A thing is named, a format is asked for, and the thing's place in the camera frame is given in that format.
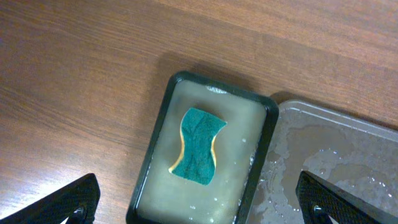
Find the green yellow sponge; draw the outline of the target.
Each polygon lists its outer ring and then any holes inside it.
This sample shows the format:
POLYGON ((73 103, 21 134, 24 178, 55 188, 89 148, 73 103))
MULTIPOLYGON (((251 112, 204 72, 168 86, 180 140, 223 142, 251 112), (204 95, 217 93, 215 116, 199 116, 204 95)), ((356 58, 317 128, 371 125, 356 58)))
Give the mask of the green yellow sponge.
POLYGON ((169 167, 169 172, 201 185, 209 185, 217 166, 215 141, 225 126, 227 122, 221 118, 189 108, 180 123, 180 154, 169 167))

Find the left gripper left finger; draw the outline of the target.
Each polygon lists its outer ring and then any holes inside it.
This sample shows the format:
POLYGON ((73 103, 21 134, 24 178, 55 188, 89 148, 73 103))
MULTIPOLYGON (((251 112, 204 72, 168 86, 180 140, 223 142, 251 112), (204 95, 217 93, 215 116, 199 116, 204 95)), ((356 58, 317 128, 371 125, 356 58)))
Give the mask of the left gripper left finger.
POLYGON ((95 220, 100 199, 96 176, 89 173, 19 210, 1 223, 87 223, 95 220))

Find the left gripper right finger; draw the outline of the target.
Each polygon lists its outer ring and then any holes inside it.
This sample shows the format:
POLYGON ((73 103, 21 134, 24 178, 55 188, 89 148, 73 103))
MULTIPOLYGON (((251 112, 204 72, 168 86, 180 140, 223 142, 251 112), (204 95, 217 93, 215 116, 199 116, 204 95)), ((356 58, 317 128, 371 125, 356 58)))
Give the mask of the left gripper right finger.
POLYGON ((306 224, 397 223, 397 217, 306 170, 300 173, 295 193, 306 224))

